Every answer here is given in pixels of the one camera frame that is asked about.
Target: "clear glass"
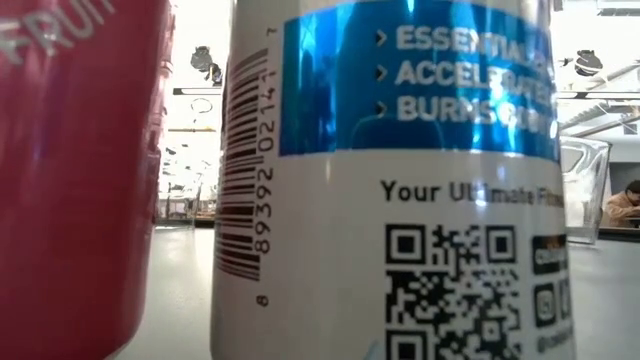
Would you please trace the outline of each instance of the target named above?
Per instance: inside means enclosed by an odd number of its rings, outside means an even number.
[[[594,245],[603,216],[611,145],[572,137],[561,137],[560,144],[569,241]]]

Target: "can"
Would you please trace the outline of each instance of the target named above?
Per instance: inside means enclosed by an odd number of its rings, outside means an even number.
[[[136,332],[168,10],[166,0],[0,3],[2,359],[105,359]]]
[[[549,22],[236,2],[216,360],[575,358]]]

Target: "metallic blue band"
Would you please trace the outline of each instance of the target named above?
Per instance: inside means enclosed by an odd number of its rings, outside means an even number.
[[[280,155],[477,150],[558,162],[547,30],[467,2],[414,1],[344,3],[285,24]],[[398,80],[407,63],[423,85]],[[420,115],[400,119],[399,98]]]

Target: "person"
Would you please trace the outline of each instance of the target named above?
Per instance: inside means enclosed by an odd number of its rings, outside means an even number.
[[[613,195],[605,207],[612,227],[633,228],[629,218],[640,217],[640,180],[634,180],[619,194]]]

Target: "table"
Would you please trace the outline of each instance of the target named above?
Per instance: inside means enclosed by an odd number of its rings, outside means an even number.
[[[213,237],[156,232],[144,319],[117,360],[211,359]],[[571,245],[570,264],[578,360],[639,359],[640,244]]]
[[[640,357],[640,244],[572,245],[578,360]]]

